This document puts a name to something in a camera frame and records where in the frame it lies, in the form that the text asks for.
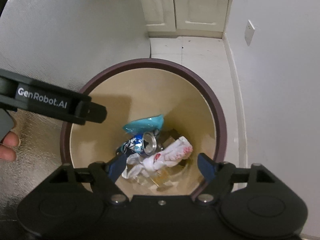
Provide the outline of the person's left hand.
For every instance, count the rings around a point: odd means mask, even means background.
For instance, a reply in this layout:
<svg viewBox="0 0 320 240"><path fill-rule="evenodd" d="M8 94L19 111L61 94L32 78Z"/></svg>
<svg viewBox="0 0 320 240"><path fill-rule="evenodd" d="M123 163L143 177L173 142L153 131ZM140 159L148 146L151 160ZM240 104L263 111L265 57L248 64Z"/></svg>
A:
<svg viewBox="0 0 320 240"><path fill-rule="evenodd" d="M20 146L18 135L10 131L1 141L0 158L5 161L15 161L17 158L15 147Z"/></svg>

